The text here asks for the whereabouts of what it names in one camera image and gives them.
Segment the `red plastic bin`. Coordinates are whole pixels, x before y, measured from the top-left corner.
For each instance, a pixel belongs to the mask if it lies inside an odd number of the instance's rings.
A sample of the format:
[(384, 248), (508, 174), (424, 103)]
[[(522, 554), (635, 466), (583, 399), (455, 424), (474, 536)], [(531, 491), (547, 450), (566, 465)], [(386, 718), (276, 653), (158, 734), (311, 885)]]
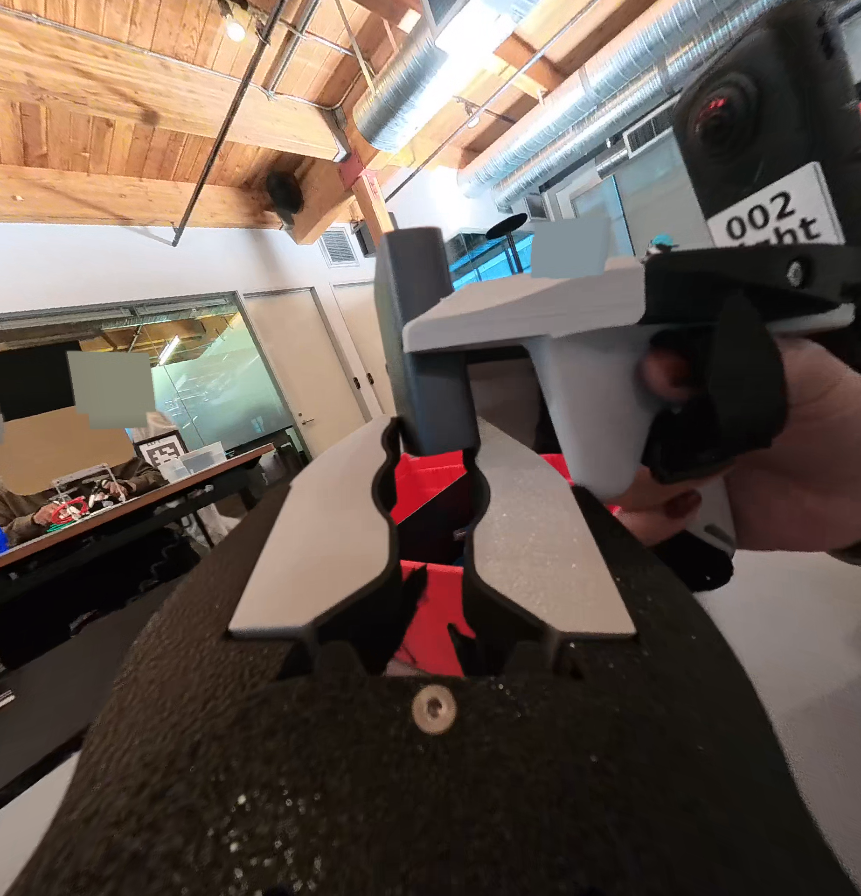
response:
[[(568, 480), (569, 471), (560, 454), (542, 457)], [(459, 476), (467, 475), (459, 453), (435, 455), (427, 458), (403, 455), (396, 467), (397, 501), (393, 512), (396, 523), (417, 510)], [(455, 648), (449, 638), (448, 627), (454, 625), (459, 633), (474, 635), (465, 621), (463, 611), (462, 566), (437, 566), (402, 561), (403, 572), (409, 576), (423, 568), (426, 586), (419, 600), (418, 610), (396, 658), (422, 671), (457, 676), (461, 668)]]

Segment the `metal ceiling pipe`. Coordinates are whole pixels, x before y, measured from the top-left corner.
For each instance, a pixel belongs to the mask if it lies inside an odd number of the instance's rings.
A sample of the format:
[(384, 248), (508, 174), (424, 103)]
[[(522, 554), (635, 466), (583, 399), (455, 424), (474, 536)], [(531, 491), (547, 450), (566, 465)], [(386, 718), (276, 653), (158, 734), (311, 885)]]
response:
[(286, 1), (275, 2), (270, 14), (268, 15), (268, 18), (257, 30), (257, 47), (250, 57), (250, 61), (248, 62), (242, 79), (238, 83), (231, 104), (223, 117), (222, 124), (215, 136), (215, 140), (213, 141), (213, 144), (210, 148), (210, 152), (201, 170), (199, 179), (196, 182), (196, 185), (190, 196), (189, 202), (185, 207), (180, 221), (173, 227), (173, 239), (171, 241), (172, 248), (178, 247), (182, 235), (184, 234), (190, 222), (190, 218), (197, 205), (197, 202), (199, 201), (205, 186), (208, 184), (209, 177), (215, 166), (220, 151), (222, 150), (223, 145), (228, 138), (228, 134), (231, 130), (233, 122), (235, 121), (236, 115), (243, 104), (243, 100), (246, 98), (248, 89), (250, 87), (250, 84), (252, 83), (258, 65), (270, 45), (272, 34), (277, 27), (280, 18), (282, 17), (282, 13), (285, 9), (286, 4)]

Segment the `fiducial marker board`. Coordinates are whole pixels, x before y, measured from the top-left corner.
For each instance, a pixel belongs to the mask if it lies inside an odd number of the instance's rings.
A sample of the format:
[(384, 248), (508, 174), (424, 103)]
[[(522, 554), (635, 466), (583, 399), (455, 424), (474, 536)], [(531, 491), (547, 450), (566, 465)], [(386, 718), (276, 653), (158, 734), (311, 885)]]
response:
[(182, 457), (187, 447), (178, 430), (150, 436), (133, 443), (136, 454), (146, 464), (157, 469), (168, 483), (175, 483), (190, 475)]

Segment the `wooden beam red signs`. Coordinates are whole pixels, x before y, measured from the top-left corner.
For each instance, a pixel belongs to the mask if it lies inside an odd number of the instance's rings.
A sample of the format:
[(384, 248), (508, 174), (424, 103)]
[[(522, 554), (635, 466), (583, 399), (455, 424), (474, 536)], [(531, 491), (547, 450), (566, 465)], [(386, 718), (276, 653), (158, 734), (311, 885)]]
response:
[(374, 243), (395, 229), (383, 197), (377, 173), (367, 168), (356, 151), (338, 165), (338, 174), (346, 192), (352, 193)]

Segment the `person's right hand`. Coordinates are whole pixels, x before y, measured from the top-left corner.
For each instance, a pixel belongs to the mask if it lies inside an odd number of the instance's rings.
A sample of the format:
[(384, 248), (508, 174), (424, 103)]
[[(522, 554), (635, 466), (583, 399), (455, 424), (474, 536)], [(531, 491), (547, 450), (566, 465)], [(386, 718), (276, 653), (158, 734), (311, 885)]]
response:
[[(838, 553), (861, 544), (861, 374), (808, 339), (776, 339), (788, 394), (783, 431), (768, 449), (739, 455), (723, 474), (740, 550)], [(687, 361), (651, 349), (648, 389), (670, 402), (696, 389)], [(677, 535), (696, 517), (710, 479), (661, 485), (645, 467), (614, 499), (617, 519), (644, 545)]]

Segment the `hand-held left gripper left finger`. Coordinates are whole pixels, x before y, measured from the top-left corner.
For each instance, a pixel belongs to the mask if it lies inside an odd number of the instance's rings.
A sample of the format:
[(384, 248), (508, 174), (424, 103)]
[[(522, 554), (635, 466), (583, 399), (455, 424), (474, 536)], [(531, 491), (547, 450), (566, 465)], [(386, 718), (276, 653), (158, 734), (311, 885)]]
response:
[(349, 644), (371, 675), (404, 635), (402, 570), (391, 510), (396, 418), (376, 418), (293, 479), (228, 624), (241, 640)]

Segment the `black ethernet adapter box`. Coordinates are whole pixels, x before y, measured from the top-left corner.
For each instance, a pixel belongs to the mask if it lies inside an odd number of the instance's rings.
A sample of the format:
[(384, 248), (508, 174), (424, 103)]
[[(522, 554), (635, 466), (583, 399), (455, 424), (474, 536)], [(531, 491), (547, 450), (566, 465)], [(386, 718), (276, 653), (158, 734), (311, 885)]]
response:
[(404, 329), (452, 295), (437, 228), (392, 230), (376, 252), (374, 301), (403, 446), (429, 456), (475, 451), (480, 434), (465, 353), (405, 347)]

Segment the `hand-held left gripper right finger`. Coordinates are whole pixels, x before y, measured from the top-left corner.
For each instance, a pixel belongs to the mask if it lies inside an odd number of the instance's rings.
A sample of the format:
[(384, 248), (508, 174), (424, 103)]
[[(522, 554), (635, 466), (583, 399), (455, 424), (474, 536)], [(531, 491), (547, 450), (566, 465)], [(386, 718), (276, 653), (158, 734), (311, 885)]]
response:
[(467, 465), (478, 514), (464, 554), (466, 674), (501, 674), (525, 645), (553, 668), (571, 644), (636, 638), (568, 480), (492, 423), (478, 429)]

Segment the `wooden edged background table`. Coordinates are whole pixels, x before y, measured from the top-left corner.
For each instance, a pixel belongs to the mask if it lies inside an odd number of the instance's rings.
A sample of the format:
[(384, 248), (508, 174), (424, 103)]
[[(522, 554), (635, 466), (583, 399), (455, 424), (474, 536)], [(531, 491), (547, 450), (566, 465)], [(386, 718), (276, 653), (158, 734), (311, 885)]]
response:
[(0, 605), (224, 498), (237, 495), (251, 510), (257, 497), (250, 473), (276, 450), (261, 445), (0, 554)]

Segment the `white stand base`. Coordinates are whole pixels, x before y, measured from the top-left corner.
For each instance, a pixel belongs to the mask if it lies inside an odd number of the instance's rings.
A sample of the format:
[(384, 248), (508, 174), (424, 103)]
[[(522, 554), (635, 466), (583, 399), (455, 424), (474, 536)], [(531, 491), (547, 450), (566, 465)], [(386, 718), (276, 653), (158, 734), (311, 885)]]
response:
[(69, 756), (0, 809), (0, 895), (11, 887), (54, 820), (78, 756)]

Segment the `black bin divider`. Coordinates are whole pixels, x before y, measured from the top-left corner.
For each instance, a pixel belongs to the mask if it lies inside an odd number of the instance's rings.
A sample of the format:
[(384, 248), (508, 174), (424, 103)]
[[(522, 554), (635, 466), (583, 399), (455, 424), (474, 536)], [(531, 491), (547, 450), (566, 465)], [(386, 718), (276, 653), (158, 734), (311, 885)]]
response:
[(472, 519), (471, 486), (465, 474), (397, 523), (399, 559), (460, 566), (465, 532)]

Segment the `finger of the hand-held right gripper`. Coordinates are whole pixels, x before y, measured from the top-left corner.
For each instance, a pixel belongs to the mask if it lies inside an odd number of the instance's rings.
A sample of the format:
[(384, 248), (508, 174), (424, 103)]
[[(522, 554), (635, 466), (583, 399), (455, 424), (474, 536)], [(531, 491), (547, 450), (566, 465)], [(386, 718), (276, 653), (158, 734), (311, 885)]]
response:
[(403, 327), (403, 349), (472, 350), (566, 337), (635, 325), (645, 311), (643, 264), (613, 259), (595, 276), (518, 274), (465, 286)]

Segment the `clear acrylic stand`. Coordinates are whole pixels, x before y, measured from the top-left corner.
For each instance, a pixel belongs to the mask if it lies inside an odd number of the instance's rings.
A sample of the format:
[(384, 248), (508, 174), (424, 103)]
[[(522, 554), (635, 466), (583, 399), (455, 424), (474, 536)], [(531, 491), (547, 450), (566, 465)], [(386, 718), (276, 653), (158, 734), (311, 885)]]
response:
[(58, 527), (108, 510), (129, 497), (129, 491), (119, 484), (112, 468), (106, 464), (56, 477), (52, 487), (55, 494), (50, 522)]

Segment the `clear plastic container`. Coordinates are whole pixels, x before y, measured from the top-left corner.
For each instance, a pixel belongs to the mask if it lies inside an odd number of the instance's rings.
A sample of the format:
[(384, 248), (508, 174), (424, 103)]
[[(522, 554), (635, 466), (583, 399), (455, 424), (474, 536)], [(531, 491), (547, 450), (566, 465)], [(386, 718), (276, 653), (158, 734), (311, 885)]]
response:
[(179, 462), (189, 475), (197, 475), (206, 469), (227, 461), (222, 442), (212, 442), (204, 447), (179, 456)]

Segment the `black flat box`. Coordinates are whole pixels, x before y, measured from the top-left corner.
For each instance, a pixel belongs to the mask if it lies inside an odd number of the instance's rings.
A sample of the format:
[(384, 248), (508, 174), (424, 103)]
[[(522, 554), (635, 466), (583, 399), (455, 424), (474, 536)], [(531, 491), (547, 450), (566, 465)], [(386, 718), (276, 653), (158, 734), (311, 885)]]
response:
[(89, 623), (65, 644), (0, 681), (0, 810), (73, 756), (97, 719), (123, 660), (183, 578)]

